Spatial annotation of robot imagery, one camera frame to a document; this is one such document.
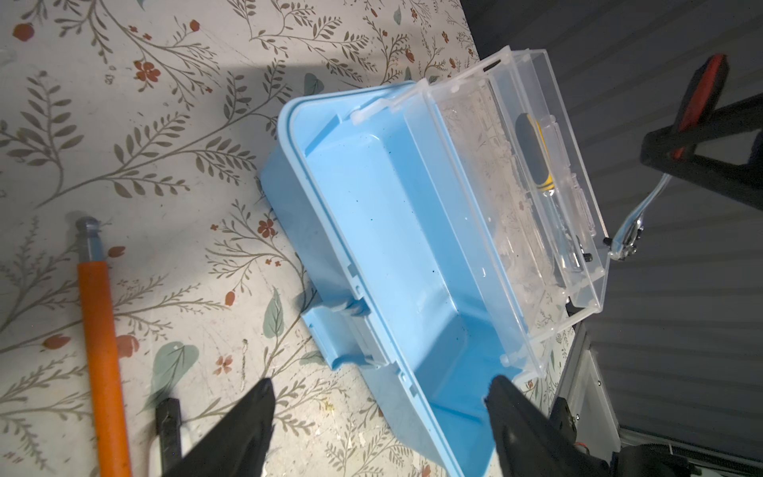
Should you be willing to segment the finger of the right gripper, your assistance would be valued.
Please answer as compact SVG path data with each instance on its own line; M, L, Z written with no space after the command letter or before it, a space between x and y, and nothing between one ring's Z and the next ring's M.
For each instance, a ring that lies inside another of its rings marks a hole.
M754 132L755 139L734 163L731 154L719 157L697 153L699 145ZM731 103L711 113L709 119L681 132L664 127L648 133L642 142L640 162L743 205L762 209L762 95Z

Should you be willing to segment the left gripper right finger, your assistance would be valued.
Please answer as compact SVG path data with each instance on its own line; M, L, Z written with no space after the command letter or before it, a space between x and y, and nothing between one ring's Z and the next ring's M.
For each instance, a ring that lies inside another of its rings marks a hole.
M491 382L485 399L505 476L605 476L506 377Z

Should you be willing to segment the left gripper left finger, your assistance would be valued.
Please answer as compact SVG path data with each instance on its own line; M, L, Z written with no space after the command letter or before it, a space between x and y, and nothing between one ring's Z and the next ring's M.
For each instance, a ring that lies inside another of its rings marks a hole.
M165 476L260 476L274 432L271 379L260 380Z

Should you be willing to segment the yellow black screwdriver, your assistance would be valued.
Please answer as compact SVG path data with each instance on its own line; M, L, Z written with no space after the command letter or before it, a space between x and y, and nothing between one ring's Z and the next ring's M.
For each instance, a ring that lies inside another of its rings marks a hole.
M532 181L542 197L540 202L550 219L552 235L560 253L560 266L565 270L583 272L584 258L579 250L579 240L572 234L572 228L565 219L560 193L546 161L548 149L542 131L526 112L517 117L515 129Z

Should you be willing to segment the blue plastic tool box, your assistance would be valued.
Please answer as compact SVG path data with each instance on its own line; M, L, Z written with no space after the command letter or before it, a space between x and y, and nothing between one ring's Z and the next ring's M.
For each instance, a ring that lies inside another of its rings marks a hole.
M515 122L542 131L583 272L560 266ZM395 437L482 476L492 379L546 375L556 334L599 313L606 228L544 50L446 81L292 99L261 184L319 299L332 369L356 365Z

